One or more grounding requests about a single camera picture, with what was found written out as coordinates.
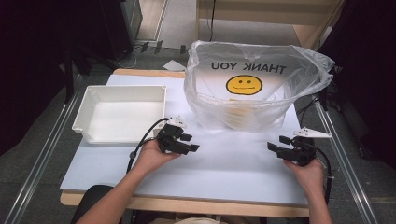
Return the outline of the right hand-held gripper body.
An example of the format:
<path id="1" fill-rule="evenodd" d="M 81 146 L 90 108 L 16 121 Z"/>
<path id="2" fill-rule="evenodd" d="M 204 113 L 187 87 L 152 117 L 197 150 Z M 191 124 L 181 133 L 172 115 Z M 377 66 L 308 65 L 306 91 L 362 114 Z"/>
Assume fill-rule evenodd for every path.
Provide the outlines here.
<path id="1" fill-rule="evenodd" d="M 306 166 L 320 151 L 314 146 L 315 138 L 331 138 L 330 133 L 323 133 L 303 127 L 299 131 L 295 131 L 294 137 L 291 138 L 293 149 L 280 147 L 277 156 L 283 160 L 294 161 L 300 166 Z"/>

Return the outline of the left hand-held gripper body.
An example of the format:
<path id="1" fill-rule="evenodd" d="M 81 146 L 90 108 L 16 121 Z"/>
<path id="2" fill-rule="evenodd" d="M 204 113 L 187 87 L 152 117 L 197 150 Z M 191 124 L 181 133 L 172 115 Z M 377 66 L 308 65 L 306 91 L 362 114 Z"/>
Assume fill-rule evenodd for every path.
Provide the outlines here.
<path id="1" fill-rule="evenodd" d="M 170 151 L 179 154 L 178 146 L 189 144 L 190 141 L 180 140 L 180 136 L 184 133 L 184 128 L 186 128 L 186 125 L 180 117 L 170 118 L 166 121 L 156 136 L 161 152 Z"/>

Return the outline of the yellow snack box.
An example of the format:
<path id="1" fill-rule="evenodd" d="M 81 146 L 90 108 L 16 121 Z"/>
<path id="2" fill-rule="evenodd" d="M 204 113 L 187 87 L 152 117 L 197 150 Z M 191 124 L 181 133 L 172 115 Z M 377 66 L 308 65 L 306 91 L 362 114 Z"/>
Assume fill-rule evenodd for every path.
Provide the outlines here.
<path id="1" fill-rule="evenodd" d="M 261 129 L 274 122 L 269 110 L 255 101 L 226 100 L 217 116 L 228 127 L 243 131 Z"/>

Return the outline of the clear smiley plastic bag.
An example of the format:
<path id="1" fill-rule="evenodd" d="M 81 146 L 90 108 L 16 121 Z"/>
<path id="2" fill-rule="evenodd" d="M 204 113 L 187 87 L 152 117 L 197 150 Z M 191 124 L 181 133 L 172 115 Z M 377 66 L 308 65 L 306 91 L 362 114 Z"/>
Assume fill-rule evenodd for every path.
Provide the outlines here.
<path id="1" fill-rule="evenodd" d="M 233 129 L 217 116 L 226 100 L 264 105 L 274 122 L 245 131 L 258 133 L 282 126 L 298 98 L 326 88 L 333 67 L 330 57 L 293 45 L 195 41 L 189 50 L 184 92 L 197 122 L 208 129 Z"/>

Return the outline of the person's right hand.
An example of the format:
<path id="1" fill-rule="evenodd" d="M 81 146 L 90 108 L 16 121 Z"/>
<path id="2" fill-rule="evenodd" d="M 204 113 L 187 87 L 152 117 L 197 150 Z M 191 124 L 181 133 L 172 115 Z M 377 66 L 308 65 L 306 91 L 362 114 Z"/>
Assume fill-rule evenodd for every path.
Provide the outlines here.
<path id="1" fill-rule="evenodd" d="M 323 167 L 317 159 L 313 159 L 306 166 L 299 166 L 292 161 L 286 160 L 283 160 L 283 163 L 295 174 L 306 193 L 316 194 L 323 192 Z"/>

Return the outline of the person's left hand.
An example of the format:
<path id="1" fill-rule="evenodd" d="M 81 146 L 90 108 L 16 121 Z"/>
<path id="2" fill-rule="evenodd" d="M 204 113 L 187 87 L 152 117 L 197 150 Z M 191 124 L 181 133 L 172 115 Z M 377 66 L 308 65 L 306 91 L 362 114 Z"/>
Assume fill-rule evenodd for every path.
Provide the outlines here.
<path id="1" fill-rule="evenodd" d="M 142 147 L 132 170 L 146 176 L 178 157 L 174 152 L 161 152 L 158 142 L 150 140 Z"/>

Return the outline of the pale blue table board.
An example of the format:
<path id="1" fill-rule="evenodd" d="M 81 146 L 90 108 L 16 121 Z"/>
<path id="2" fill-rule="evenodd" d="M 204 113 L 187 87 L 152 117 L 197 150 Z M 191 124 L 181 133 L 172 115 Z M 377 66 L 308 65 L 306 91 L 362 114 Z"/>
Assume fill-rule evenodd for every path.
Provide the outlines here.
<path id="1" fill-rule="evenodd" d="M 262 133 L 208 130 L 195 121 L 181 78 L 112 75 L 107 83 L 166 86 L 166 115 L 180 115 L 187 123 L 191 141 L 199 146 L 195 153 L 169 161 L 146 177 L 135 191 L 137 196 L 306 204 L 292 172 L 267 149 L 267 144 L 276 144 L 280 135 L 291 136 L 300 129 L 293 106 L 280 128 Z M 99 147 L 82 141 L 61 184 L 61 202 L 75 204 L 72 196 L 94 185 L 116 185 L 125 176 L 132 150 L 123 145 Z"/>

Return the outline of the white plastic bin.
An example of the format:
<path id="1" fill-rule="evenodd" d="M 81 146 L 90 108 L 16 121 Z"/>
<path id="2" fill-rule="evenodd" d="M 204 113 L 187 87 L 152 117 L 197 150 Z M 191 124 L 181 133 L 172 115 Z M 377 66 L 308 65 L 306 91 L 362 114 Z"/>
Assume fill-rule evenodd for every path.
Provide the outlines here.
<path id="1" fill-rule="evenodd" d="M 137 144 L 164 117 L 166 87 L 89 86 L 72 130 L 90 144 Z"/>

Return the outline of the black tripod stand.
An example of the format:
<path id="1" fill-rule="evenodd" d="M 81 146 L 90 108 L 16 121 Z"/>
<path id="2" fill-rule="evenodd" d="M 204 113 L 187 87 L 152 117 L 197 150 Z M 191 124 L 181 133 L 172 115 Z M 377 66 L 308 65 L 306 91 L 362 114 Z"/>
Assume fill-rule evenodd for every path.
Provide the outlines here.
<path id="1" fill-rule="evenodd" d="M 337 84 L 334 81 L 332 81 L 328 87 L 319 92 L 318 101 L 324 111 L 328 111 L 330 107 L 340 111 L 340 93 L 338 92 Z"/>

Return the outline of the wooden table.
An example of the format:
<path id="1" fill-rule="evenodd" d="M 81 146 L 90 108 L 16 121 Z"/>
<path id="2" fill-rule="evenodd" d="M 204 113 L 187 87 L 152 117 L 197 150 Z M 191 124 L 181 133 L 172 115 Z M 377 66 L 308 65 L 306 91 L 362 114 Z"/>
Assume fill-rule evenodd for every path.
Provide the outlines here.
<path id="1" fill-rule="evenodd" d="M 161 70 L 118 69 L 112 75 L 170 77 L 181 78 L 183 80 L 183 75 L 180 72 Z M 151 196 L 137 196 L 136 194 L 129 201 L 128 206 L 129 208 L 136 210 L 254 217 L 303 217 L 308 213 L 306 204 L 297 205 L 215 201 L 207 199 L 154 198 Z"/>

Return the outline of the white paper sheet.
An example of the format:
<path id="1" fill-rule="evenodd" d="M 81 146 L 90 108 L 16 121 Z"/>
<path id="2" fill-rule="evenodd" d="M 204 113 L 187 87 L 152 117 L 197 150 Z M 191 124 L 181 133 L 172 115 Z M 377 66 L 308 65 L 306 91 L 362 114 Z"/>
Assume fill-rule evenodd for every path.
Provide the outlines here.
<path id="1" fill-rule="evenodd" d="M 186 69 L 185 66 L 183 66 L 181 63 L 178 63 L 174 60 L 169 61 L 163 66 L 166 70 L 168 71 L 173 71 L 173 72 L 181 72 Z"/>

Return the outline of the black chair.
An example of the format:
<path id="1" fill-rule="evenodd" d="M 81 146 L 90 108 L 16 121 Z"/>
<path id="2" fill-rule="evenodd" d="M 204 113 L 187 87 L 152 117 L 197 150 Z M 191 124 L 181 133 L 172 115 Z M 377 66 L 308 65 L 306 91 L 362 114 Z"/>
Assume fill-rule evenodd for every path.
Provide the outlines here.
<path id="1" fill-rule="evenodd" d="M 100 199 L 102 199 L 111 190 L 112 187 L 106 185 L 94 185 L 90 187 L 83 195 L 70 224 L 76 224 L 77 221 L 86 212 L 88 212 Z"/>

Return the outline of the black cabinet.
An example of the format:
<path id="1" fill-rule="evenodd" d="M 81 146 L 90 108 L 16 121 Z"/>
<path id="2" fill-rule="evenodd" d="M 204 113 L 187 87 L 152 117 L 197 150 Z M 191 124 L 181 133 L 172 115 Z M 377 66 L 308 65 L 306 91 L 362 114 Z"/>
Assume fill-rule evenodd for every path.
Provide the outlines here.
<path id="1" fill-rule="evenodd" d="M 143 20 L 139 0 L 101 0 L 110 58 L 120 60 L 133 50 Z"/>

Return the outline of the light wooden shelf unit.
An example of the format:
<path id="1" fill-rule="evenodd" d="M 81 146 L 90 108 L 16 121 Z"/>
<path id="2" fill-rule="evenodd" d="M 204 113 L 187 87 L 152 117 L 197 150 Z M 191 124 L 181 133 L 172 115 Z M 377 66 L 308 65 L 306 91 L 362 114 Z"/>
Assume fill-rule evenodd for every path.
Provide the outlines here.
<path id="1" fill-rule="evenodd" d="M 196 0 L 196 20 L 291 24 L 303 48 L 315 49 L 346 0 Z"/>

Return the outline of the metal floor rail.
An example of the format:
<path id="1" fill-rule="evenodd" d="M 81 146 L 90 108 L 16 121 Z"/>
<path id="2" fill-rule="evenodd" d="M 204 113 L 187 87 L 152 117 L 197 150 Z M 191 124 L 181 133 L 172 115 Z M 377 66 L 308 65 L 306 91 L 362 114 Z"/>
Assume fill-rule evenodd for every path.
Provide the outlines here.
<path id="1" fill-rule="evenodd" d="M 64 103 L 59 116 L 51 126 L 46 142 L 43 144 L 35 159 L 35 163 L 29 172 L 29 175 L 23 181 L 12 207 L 7 212 L 7 217 L 3 224 L 20 224 L 23 214 L 33 198 L 35 190 L 39 184 L 42 175 L 50 161 L 50 157 L 57 146 L 57 143 L 64 131 L 67 121 L 69 120 L 78 99 L 81 97 L 83 90 L 78 89 L 72 94 L 67 103 Z"/>
<path id="2" fill-rule="evenodd" d="M 325 132 L 331 136 L 330 142 L 332 145 L 332 150 L 343 172 L 344 178 L 351 192 L 352 198 L 361 214 L 361 219 L 363 223 L 379 224 L 375 212 L 371 206 L 371 203 L 369 202 L 369 198 L 367 197 L 361 185 L 361 182 L 359 181 L 355 173 L 355 170 L 347 156 L 347 153 L 344 149 L 344 146 L 340 140 L 340 137 L 336 129 L 333 126 L 330 113 L 323 108 L 323 106 L 319 101 L 319 98 L 316 95 L 312 97 L 312 100 L 315 104 L 315 108 L 318 112 L 319 118 L 322 122 Z"/>

